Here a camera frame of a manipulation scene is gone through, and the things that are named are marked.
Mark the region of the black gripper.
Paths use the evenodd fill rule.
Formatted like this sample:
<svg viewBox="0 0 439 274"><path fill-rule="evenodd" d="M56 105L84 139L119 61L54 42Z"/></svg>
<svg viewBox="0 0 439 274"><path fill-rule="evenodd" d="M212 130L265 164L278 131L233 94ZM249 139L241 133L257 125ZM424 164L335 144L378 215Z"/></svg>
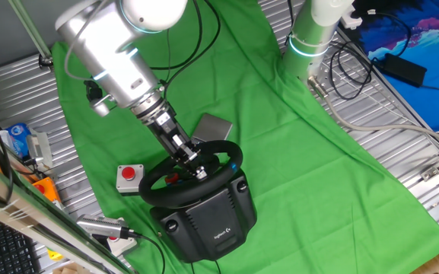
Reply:
<svg viewBox="0 0 439 274"><path fill-rule="evenodd" d="M205 156L198 156L189 136L177 122L176 113L171 108L156 109L142 118L167 153L178 161L176 172L180 177L204 180L208 174Z"/></svg>

